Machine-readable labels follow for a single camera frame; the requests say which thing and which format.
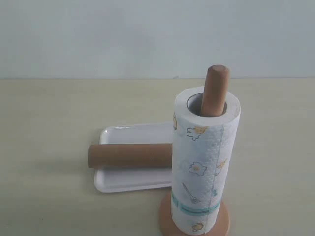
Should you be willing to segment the wooden paper towel holder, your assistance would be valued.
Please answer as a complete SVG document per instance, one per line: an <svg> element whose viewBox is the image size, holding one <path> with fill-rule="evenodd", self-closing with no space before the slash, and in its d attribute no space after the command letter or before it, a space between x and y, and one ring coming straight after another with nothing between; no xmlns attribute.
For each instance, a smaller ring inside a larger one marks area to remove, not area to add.
<svg viewBox="0 0 315 236"><path fill-rule="evenodd" d="M207 71L200 115L203 117L219 117L225 108L228 93L229 69L223 65L213 65ZM159 224L165 236L190 236L175 225L171 214L171 191L163 198L159 210ZM217 219L212 229L199 236L224 236L229 229L229 216L225 205L220 203Z"/></svg>

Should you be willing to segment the white printed paper towel roll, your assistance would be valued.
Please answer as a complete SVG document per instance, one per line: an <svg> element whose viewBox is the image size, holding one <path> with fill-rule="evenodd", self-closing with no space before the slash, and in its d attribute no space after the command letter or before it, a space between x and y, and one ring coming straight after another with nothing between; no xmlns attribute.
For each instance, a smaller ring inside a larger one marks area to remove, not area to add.
<svg viewBox="0 0 315 236"><path fill-rule="evenodd" d="M194 236L216 222L241 114L239 100L227 93L222 115L201 116L203 91L177 95L173 116L171 214L179 230Z"/></svg>

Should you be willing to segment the brown cardboard tube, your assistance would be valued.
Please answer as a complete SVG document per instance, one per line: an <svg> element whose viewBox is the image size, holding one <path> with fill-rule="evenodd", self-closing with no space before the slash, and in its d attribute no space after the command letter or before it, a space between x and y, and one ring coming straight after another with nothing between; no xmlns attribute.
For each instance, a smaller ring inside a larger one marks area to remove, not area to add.
<svg viewBox="0 0 315 236"><path fill-rule="evenodd" d="M88 149L90 168L172 166L172 144L98 144Z"/></svg>

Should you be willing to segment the white rectangular plastic tray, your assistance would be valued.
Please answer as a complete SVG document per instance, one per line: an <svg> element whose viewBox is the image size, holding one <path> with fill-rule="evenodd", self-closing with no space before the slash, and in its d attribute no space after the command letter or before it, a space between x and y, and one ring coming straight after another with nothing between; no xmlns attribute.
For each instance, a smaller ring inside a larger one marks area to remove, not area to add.
<svg viewBox="0 0 315 236"><path fill-rule="evenodd" d="M109 126L99 138L100 144L171 143L173 122ZM172 169L104 168L95 170L94 185L102 193L137 191L171 186Z"/></svg>

